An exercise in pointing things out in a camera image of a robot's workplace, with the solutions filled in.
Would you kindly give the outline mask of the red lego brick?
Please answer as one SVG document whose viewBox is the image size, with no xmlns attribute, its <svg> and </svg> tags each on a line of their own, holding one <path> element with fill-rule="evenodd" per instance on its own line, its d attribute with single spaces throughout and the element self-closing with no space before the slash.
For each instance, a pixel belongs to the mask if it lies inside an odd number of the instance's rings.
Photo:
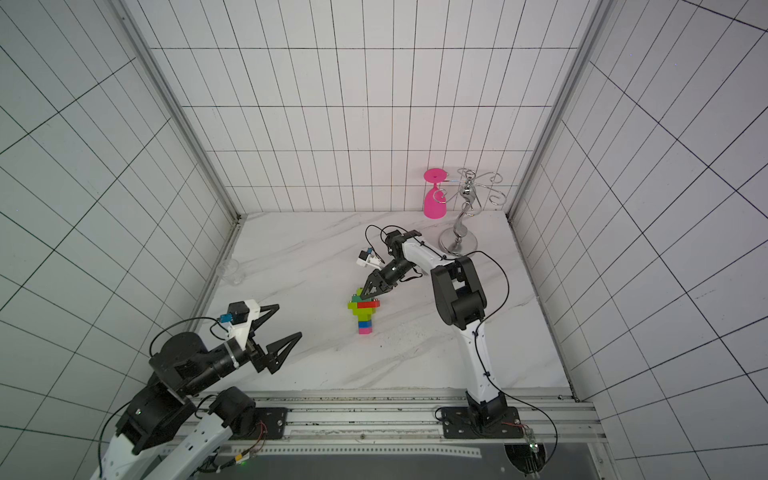
<svg viewBox="0 0 768 480">
<path fill-rule="evenodd" d="M 358 307 L 362 309 L 375 309 L 380 307 L 380 301 L 378 299 L 374 299 L 371 301 L 366 302 L 359 302 Z"/>
</svg>

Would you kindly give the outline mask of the lime long lego brick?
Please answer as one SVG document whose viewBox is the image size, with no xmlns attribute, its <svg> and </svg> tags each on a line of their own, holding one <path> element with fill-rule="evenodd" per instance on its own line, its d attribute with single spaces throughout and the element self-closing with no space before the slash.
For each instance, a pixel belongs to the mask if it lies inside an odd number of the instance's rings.
<svg viewBox="0 0 768 480">
<path fill-rule="evenodd" d="M 375 313 L 375 308 L 354 308 L 352 313 L 356 317 L 370 317 Z"/>
</svg>

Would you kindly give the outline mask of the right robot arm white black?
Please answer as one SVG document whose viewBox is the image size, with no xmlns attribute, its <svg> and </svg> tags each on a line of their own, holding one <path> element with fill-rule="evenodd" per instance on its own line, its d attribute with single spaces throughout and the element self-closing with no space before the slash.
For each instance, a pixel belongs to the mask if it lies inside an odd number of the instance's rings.
<svg viewBox="0 0 768 480">
<path fill-rule="evenodd" d="M 464 407 L 441 407 L 438 412 L 447 438 L 522 439 L 525 427 L 508 396 L 494 385 L 494 376 L 482 356 L 485 339 L 485 292 L 472 260 L 451 258 L 422 239 L 416 230 L 394 229 L 384 238 L 389 261 L 374 248 L 359 252 L 357 264 L 372 271 L 359 293 L 362 300 L 376 299 L 404 283 L 416 270 L 428 275 L 434 304 L 441 320 L 452 329 L 459 345 L 467 381 Z"/>
</svg>

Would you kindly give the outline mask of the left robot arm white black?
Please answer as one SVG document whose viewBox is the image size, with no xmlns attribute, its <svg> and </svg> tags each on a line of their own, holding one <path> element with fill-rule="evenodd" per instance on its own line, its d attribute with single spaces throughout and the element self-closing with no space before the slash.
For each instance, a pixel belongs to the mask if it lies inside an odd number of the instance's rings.
<svg viewBox="0 0 768 480">
<path fill-rule="evenodd" d="M 150 353 L 149 383 L 126 403 L 107 446 L 97 448 L 96 479 L 190 479 L 214 474 L 256 455 L 284 435 L 287 411 L 260 408 L 236 386 L 205 390 L 245 365 L 277 373 L 301 333 L 266 347 L 255 332 L 279 310 L 254 300 L 234 302 L 214 319 L 224 329 L 208 348 L 193 331 L 173 335 Z"/>
</svg>

